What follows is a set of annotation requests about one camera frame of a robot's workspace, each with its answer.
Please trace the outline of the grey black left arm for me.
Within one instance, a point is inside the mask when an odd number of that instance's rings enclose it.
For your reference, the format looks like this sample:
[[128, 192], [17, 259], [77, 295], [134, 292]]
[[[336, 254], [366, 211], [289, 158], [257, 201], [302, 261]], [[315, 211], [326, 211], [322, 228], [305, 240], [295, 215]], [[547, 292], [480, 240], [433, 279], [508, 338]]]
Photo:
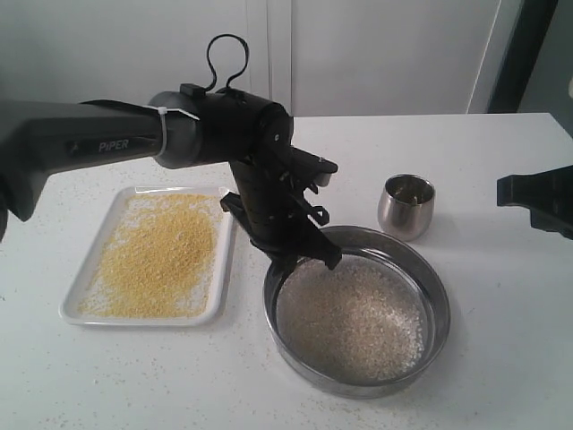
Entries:
[[233, 89], [184, 84], [148, 106], [116, 100], [1, 104], [1, 217], [28, 220], [55, 174], [150, 157], [169, 169], [226, 162], [237, 192], [221, 205], [273, 260], [338, 265], [328, 212], [304, 198], [335, 163], [293, 147], [294, 120], [278, 103]]

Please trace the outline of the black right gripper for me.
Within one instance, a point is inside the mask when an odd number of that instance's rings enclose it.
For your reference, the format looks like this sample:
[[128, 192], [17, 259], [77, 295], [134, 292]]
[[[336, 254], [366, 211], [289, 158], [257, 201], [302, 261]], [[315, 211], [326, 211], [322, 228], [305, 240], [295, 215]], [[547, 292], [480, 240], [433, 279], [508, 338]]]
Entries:
[[572, 166], [497, 180], [497, 205], [530, 210], [532, 228], [572, 239]]

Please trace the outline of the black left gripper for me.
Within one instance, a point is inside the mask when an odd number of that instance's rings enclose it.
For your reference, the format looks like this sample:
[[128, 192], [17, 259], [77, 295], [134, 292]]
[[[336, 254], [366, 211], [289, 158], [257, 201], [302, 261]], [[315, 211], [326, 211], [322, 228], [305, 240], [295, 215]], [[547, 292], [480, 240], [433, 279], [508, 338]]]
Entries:
[[272, 150], [229, 166], [237, 193], [228, 193], [220, 204], [229, 211], [250, 237], [252, 244], [270, 259], [265, 280], [282, 277], [300, 257], [322, 261], [334, 270], [342, 259], [341, 248], [320, 230], [329, 223], [329, 213], [304, 198], [307, 188], [289, 171], [292, 148], [283, 155]]

